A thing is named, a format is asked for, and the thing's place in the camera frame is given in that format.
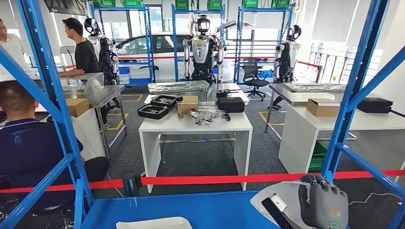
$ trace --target green bin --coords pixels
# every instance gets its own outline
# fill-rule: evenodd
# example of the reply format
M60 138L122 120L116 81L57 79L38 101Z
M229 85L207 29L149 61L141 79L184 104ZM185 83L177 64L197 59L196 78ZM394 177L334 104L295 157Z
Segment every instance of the green bin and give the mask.
M221 11L222 10L222 0L208 0L207 9Z
M115 7L115 0L97 0L93 1L96 7Z
M325 161L326 151L328 149L322 145L319 141L316 141L314 147L314 153L309 164L309 170L321 170L323 162Z
M174 6L176 10L189 10L189 0L176 0Z
M122 0L122 5L124 7L142 7L143 0Z
M271 8L288 8L290 0L271 0Z
M259 0L243 0L245 8L257 8Z

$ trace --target gray carpet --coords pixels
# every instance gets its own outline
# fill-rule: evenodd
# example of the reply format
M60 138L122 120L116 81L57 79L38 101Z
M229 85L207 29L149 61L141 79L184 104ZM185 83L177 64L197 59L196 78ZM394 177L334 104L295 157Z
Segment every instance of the gray carpet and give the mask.
M269 88L261 88L263 92L270 92ZM111 148L112 179L120 178L125 171L131 170L137 174L144 171L142 151L138 128L143 118L137 115L136 110L143 105L147 96L146 88L127 88L124 94L142 94L140 102L124 102L124 109L129 113L127 118L128 135L120 137L117 143ZM139 96L124 96L124 100L137 100ZM264 133L265 121L258 112L266 111L269 100L251 100L245 108L245 113L253 126L251 155L249 163L249 174L273 174L286 173L281 162L278 160L278 149L280 140L269 130ZM285 113L274 113L272 123L283 123ZM109 122L112 126L117 125L120 116L110 115ZM276 126L276 130L282 133L282 126ZM115 131L108 131L108 138L112 140ZM331 132L322 133L330 136ZM187 136L165 136L168 139L184 139ZM193 139L204 139L207 136L193 135ZM158 176L209 176L209 175L237 175L236 166L233 160L232 144L230 142L218 143L176 143L164 144L162 147L162 161L158 170ZM339 170L361 170L350 159L342 156ZM272 183L250 183L249 190L263 189ZM354 200L364 201L371 192L389 192L375 179L337 180L338 187L347 192L349 202ZM152 195L197 193L197 192L218 192L241 190L239 184L226 185L184 185L184 186L155 186ZM148 195L146 187L140 188L141 195ZM118 197L114 189L98 190L96 198ZM350 206L349 226L352 229L382 229L389 224L394 211L397 209L399 199L393 196L373 196L366 204L353 204Z

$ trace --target robotic glove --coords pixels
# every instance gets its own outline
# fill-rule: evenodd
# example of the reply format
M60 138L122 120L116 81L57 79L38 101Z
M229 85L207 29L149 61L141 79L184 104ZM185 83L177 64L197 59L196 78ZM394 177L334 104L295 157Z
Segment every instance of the robotic glove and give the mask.
M298 188L302 221L317 229L345 229L349 221L347 194L320 175L308 174Z

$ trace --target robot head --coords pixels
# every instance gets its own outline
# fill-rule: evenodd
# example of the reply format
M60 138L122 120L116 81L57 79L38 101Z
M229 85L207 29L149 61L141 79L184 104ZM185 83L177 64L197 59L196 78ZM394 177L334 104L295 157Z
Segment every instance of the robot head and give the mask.
M288 29L287 40L295 41L301 35L301 27L293 25Z
M201 15L197 18L197 30L201 33L206 33L210 30L210 19L207 15Z
M85 20L85 29L90 33L90 36L97 36L101 34L101 30L98 27L97 21L92 18Z

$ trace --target cardboard box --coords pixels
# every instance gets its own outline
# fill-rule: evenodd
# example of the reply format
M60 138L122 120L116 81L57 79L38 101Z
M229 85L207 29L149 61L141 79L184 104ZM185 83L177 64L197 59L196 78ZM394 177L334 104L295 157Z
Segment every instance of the cardboard box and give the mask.
M191 109L198 110L198 96L185 95L183 96L183 104L181 105L181 112L188 114Z
M87 99L66 99L69 115L79 117L90 109Z
M331 99L308 99L307 110L316 117L336 117L340 103Z

